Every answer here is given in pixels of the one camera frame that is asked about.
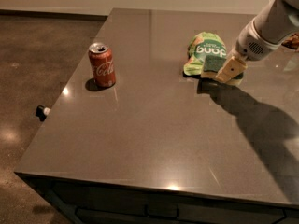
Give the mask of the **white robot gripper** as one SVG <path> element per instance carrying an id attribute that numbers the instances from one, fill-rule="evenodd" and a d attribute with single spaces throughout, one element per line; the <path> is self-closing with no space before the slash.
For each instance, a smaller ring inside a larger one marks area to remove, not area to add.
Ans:
<path id="1" fill-rule="evenodd" d="M 273 21 L 253 19 L 239 34 L 234 57 L 224 63 L 216 80 L 220 83 L 240 83 L 247 69 L 243 61 L 260 61 L 278 48 L 280 38 L 277 31 Z"/>

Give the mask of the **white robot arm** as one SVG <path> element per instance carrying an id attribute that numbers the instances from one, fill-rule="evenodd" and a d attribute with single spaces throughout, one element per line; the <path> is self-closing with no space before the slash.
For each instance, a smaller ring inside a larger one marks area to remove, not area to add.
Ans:
<path id="1" fill-rule="evenodd" d="M 262 60 L 298 30 L 299 0 L 273 0 L 241 31 L 216 80 L 228 83 L 247 61 Z"/>

